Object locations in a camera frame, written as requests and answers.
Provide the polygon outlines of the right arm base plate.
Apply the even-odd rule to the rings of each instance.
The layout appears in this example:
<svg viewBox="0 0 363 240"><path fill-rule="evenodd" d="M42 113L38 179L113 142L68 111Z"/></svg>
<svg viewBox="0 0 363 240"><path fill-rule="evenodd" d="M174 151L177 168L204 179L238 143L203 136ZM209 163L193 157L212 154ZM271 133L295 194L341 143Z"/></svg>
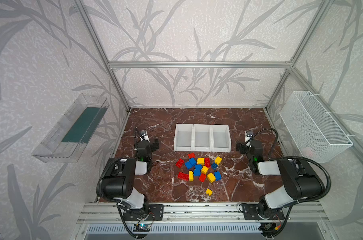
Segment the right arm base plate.
<svg viewBox="0 0 363 240"><path fill-rule="evenodd" d="M284 220L285 216L282 209L270 209L263 204L238 205L239 211L243 214L245 220Z"/></svg>

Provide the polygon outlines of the blue lego placed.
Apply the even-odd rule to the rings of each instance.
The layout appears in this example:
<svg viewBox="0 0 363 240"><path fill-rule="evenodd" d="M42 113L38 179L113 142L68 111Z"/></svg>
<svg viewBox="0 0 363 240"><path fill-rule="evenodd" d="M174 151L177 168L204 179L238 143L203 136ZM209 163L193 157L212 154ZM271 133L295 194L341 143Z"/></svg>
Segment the blue lego placed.
<svg viewBox="0 0 363 240"><path fill-rule="evenodd" d="M197 162L194 158L189 159L189 163L194 167L196 166Z"/></svg>

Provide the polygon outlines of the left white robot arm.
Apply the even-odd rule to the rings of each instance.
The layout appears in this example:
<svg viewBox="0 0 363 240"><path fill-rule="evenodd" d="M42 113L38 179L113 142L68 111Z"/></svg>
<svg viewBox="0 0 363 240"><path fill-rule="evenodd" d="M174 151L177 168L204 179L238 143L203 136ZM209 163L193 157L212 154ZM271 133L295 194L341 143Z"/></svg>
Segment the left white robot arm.
<svg viewBox="0 0 363 240"><path fill-rule="evenodd" d="M135 157L110 158L97 183L97 196L116 203L121 211L147 215L147 197L135 189L134 181L135 176L151 172L153 152L159 148L159 140L151 143L143 139L135 144Z"/></svg>

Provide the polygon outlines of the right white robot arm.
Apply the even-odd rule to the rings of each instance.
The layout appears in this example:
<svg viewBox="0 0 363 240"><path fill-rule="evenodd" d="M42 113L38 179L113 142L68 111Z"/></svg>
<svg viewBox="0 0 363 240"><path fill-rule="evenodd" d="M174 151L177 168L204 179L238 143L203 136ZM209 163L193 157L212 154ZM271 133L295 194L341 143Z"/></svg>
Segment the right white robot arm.
<svg viewBox="0 0 363 240"><path fill-rule="evenodd" d="M282 186L260 197L257 204L239 205L245 218L268 220L283 208L317 201L325 197L331 188L328 171L316 161L300 156L280 159L263 159L263 146L259 141L237 143L236 151L246 155L252 173L261 176L280 176Z"/></svg>

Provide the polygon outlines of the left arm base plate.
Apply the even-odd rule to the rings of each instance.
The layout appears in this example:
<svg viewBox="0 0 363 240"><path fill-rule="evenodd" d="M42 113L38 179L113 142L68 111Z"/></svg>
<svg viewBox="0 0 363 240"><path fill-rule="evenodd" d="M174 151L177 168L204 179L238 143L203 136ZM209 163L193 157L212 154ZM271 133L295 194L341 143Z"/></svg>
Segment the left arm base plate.
<svg viewBox="0 0 363 240"><path fill-rule="evenodd" d="M139 210L124 211L125 221L162 221L164 214L164 205L149 204L144 205Z"/></svg>

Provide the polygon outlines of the long red lego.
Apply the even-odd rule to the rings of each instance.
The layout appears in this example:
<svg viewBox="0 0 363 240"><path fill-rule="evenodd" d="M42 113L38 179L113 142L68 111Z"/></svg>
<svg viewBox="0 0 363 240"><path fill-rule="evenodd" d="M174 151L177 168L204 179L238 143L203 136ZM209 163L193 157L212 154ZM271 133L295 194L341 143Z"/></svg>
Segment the long red lego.
<svg viewBox="0 0 363 240"><path fill-rule="evenodd" d="M189 181L189 174L179 172L178 179L184 180L184 181Z"/></svg>

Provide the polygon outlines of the narrow yellow lego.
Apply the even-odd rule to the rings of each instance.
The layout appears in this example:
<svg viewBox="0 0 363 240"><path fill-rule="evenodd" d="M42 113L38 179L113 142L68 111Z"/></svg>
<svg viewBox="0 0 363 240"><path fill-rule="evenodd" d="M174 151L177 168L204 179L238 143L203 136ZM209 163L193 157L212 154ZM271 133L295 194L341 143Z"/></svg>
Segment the narrow yellow lego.
<svg viewBox="0 0 363 240"><path fill-rule="evenodd" d="M190 182L192 182L194 180L193 171L188 172L188 179L189 179Z"/></svg>

